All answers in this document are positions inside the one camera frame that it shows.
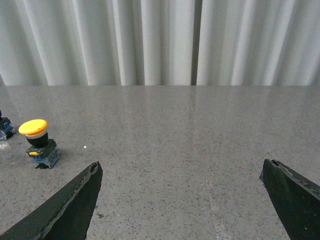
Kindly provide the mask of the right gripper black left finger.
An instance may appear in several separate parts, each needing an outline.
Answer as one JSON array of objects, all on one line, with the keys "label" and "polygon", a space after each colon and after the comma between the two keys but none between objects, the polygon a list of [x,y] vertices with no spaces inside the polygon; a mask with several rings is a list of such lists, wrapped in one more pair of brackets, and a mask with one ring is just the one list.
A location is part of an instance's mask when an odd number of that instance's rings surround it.
[{"label": "right gripper black left finger", "polygon": [[84,240],[101,189],[93,162],[42,205],[0,235],[2,240]]}]

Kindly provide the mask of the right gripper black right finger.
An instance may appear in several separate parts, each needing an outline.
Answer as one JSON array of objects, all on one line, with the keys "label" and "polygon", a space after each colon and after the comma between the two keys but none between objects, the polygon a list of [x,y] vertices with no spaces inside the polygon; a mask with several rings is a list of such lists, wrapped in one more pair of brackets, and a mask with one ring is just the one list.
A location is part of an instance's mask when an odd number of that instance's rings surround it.
[{"label": "right gripper black right finger", "polygon": [[259,179],[291,240],[320,238],[320,186],[278,160],[265,159]]}]

